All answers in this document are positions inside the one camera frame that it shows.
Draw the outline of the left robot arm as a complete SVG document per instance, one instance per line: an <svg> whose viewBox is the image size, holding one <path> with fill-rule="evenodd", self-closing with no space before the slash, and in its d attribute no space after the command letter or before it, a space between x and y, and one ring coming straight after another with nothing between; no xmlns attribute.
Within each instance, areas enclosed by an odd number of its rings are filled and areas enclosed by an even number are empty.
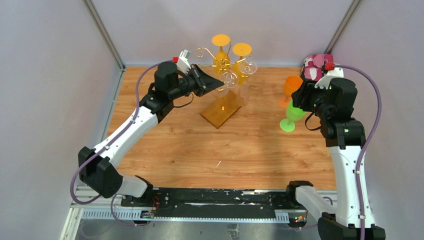
<svg viewBox="0 0 424 240"><path fill-rule="evenodd" d="M172 60L157 63L154 81L147 94L136 94L136 107L128 119L109 137L93 148L84 146L78 152L78 169L71 179L70 193L77 202L75 181L80 179L105 199L115 195L132 196L140 206L149 206L153 193L148 189L149 182L138 176L120 174L117 167L121 160L138 140L158 125L176 106L174 100L180 97L202 97L220 88L224 83L216 79L196 64L181 71Z"/></svg>

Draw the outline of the orange wine glass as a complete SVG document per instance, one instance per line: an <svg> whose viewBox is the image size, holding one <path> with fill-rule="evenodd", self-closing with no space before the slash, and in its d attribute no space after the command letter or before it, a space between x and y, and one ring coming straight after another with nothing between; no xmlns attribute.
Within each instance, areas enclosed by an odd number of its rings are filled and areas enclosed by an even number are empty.
<svg viewBox="0 0 424 240"><path fill-rule="evenodd" d="M296 75L288 76L283 85L283 96L278 99L278 105L286 109L292 99L291 95L302 85L303 80Z"/></svg>

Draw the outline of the clear wine glass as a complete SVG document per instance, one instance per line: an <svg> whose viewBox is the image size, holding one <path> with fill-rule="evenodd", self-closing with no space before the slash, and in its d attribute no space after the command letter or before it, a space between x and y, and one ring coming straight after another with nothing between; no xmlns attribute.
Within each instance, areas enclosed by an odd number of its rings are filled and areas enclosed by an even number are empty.
<svg viewBox="0 0 424 240"><path fill-rule="evenodd" d="M212 92L216 99L225 97L229 93L230 89L233 89L238 85L238 77L231 70L220 70L215 77L224 83L223 86L218 87Z"/></svg>
<svg viewBox="0 0 424 240"><path fill-rule="evenodd" d="M236 102L239 106L244 107L248 104L250 97L249 79L257 71L258 66L254 61L244 60L239 64L238 68L240 71L240 84Z"/></svg>

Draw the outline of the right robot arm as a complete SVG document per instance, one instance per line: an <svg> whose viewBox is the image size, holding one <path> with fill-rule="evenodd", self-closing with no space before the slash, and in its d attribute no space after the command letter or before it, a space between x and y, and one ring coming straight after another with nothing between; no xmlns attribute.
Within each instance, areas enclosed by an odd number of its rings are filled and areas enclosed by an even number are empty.
<svg viewBox="0 0 424 240"><path fill-rule="evenodd" d="M292 94L293 107L320 120L320 132L334 166L337 202L330 204L308 181L291 181L285 201L292 209L303 206L309 211L322 240L386 238L368 201L364 163L368 137L363 124L352 116L357 94L355 83L340 77L324 87L306 80Z"/></svg>

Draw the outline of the gold wire glass rack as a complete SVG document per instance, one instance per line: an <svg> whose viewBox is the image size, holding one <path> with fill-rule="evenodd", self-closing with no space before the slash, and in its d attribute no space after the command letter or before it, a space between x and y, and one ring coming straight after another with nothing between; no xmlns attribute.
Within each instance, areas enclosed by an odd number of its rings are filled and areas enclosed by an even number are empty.
<svg viewBox="0 0 424 240"><path fill-rule="evenodd" d="M255 62L249 60L252 56L252 47L247 43L237 43L232 51L239 59L231 62L229 52L223 47L213 57L213 71L215 78L224 83L213 91L216 100L211 103L200 115L216 129L219 129L241 107L246 106L249 100L249 78L257 71Z"/></svg>

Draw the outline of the green wine glass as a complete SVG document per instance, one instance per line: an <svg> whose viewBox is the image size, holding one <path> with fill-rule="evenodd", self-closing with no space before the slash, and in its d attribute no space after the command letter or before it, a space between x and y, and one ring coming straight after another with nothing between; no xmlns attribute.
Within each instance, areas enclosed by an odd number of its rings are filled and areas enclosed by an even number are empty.
<svg viewBox="0 0 424 240"><path fill-rule="evenodd" d="M305 111L298 107L293 106L293 101L291 100L286 108L286 118L282 119L279 123L280 128L287 132L293 132L296 128L295 122L300 121L304 115Z"/></svg>

